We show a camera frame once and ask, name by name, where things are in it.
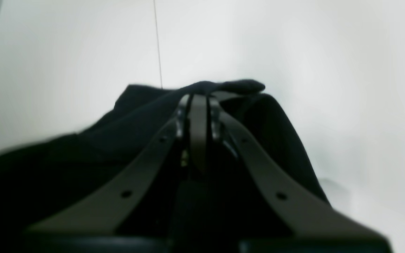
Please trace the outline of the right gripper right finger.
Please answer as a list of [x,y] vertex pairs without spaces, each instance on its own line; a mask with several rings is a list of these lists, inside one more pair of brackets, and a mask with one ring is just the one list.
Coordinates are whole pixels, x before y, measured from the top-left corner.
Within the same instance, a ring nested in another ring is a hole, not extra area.
[[310,243],[386,243],[379,233],[335,211],[291,178],[265,152],[238,120],[228,115],[216,98],[209,98],[212,138],[225,129],[233,150],[248,170],[255,186],[273,212],[294,234]]

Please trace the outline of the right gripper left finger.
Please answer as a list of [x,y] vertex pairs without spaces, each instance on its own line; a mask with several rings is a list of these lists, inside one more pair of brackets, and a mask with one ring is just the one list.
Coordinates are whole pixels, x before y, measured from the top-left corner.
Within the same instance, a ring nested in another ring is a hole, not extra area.
[[140,154],[100,189],[27,229],[32,234],[112,235],[150,189],[176,140],[184,136],[190,95]]

